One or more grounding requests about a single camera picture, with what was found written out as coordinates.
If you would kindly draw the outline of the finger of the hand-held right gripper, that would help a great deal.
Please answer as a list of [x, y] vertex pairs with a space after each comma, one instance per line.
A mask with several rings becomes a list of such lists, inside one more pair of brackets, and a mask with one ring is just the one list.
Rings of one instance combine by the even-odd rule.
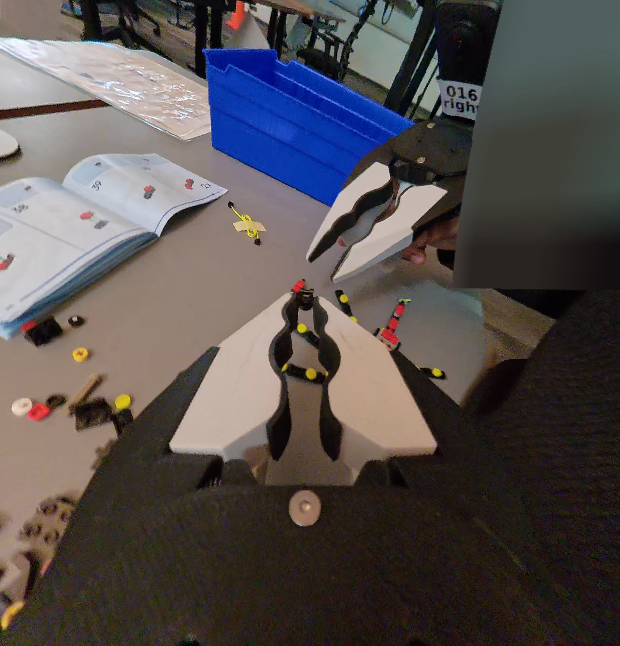
[[347, 249], [361, 241], [392, 198], [393, 179], [389, 167], [373, 163], [339, 192], [308, 248], [307, 261], [317, 260], [339, 239]]
[[346, 234], [346, 252], [331, 275], [331, 282], [340, 283], [401, 252], [413, 238], [414, 226], [425, 221], [427, 212], [447, 191], [437, 185], [421, 187], [401, 183], [393, 212], [383, 220], [363, 216]]

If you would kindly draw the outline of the blue plastic bin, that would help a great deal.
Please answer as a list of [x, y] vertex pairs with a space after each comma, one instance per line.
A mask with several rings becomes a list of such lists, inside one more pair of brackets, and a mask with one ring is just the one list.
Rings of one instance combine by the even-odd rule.
[[327, 206], [365, 155], [413, 125], [274, 50], [204, 54], [212, 146]]

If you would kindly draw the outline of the black yellow red lego spider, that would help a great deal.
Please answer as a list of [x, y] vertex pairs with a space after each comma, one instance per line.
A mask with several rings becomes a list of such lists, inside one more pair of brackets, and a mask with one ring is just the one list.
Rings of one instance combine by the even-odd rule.
[[[340, 289], [335, 291], [335, 296], [337, 298], [338, 306], [341, 311], [348, 318], [357, 323], [358, 319], [353, 314], [348, 296]], [[388, 319], [387, 325], [385, 327], [379, 327], [373, 332], [373, 336], [389, 351], [398, 351], [401, 347], [401, 342], [398, 339], [396, 330], [404, 314], [405, 307], [410, 302], [411, 299], [409, 298], [399, 299]], [[304, 324], [298, 324], [295, 332], [297, 335], [306, 340], [310, 345], [312, 345], [315, 349], [319, 349], [320, 340], [318, 335], [316, 335], [314, 332], [310, 332]], [[418, 369], [419, 371], [425, 373], [427, 377], [432, 380], [444, 381], [447, 379], [446, 373], [439, 368], [419, 367]], [[283, 365], [282, 372], [287, 376], [299, 379], [301, 381], [317, 384], [324, 383], [328, 376], [328, 372], [317, 371], [311, 367], [306, 368], [297, 366], [289, 362]]]

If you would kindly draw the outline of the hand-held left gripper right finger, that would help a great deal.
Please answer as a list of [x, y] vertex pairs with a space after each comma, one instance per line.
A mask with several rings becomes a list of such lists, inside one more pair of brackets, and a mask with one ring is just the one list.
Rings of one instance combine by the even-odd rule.
[[354, 485], [366, 464], [433, 456], [437, 442], [391, 351], [321, 296], [313, 300], [325, 369], [319, 432], [331, 461]]

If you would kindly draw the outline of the light blue instruction booklet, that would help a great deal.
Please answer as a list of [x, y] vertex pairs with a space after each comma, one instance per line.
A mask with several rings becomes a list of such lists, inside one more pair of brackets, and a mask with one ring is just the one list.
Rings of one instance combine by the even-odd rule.
[[97, 154], [61, 183], [0, 186], [0, 337], [157, 241], [177, 214], [227, 190], [158, 154]]

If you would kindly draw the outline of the clear plastic sheet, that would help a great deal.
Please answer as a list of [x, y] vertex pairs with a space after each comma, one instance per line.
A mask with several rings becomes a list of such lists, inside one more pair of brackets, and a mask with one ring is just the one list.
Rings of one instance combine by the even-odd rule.
[[180, 140], [211, 133], [206, 84], [158, 54], [96, 41], [2, 36], [0, 51]]

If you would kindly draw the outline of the person's right hand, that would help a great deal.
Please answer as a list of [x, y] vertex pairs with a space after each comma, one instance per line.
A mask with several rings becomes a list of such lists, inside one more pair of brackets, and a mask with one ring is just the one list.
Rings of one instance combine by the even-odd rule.
[[457, 235], [460, 217], [432, 223], [411, 244], [403, 250], [402, 260], [414, 265], [423, 265], [427, 261], [427, 248], [437, 250], [438, 258], [445, 266], [452, 268], [457, 246]]

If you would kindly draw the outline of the pile of loose lego pieces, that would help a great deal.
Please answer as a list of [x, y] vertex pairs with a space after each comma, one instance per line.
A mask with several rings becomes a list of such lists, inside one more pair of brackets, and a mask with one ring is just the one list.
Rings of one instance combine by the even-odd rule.
[[[114, 409], [104, 398], [92, 398], [101, 382], [100, 375], [90, 377], [70, 403], [65, 396], [55, 393], [42, 401], [27, 397], [16, 399], [10, 410], [16, 417], [40, 422], [66, 406], [76, 431], [113, 423], [120, 435], [133, 421], [130, 400], [123, 397]], [[75, 507], [76, 500], [70, 496], [47, 498], [39, 504], [32, 518], [22, 525], [18, 539], [30, 550], [16, 553], [6, 565], [0, 566], [0, 635], [7, 631], [24, 607], [37, 578], [48, 570]]]

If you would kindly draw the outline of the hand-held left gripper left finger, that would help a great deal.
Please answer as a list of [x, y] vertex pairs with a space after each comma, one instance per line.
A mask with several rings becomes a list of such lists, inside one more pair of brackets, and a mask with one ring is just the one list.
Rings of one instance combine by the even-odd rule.
[[286, 293], [226, 338], [173, 435], [174, 453], [274, 460], [290, 439], [287, 371], [295, 298]]

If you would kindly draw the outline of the black office chair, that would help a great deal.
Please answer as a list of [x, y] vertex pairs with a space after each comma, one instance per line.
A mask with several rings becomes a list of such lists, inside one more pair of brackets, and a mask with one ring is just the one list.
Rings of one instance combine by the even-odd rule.
[[337, 18], [324, 15], [299, 17], [295, 25], [303, 27], [303, 38], [295, 49], [295, 57], [324, 76], [342, 83], [346, 72], [342, 69], [340, 50], [345, 41], [337, 35], [339, 24]]

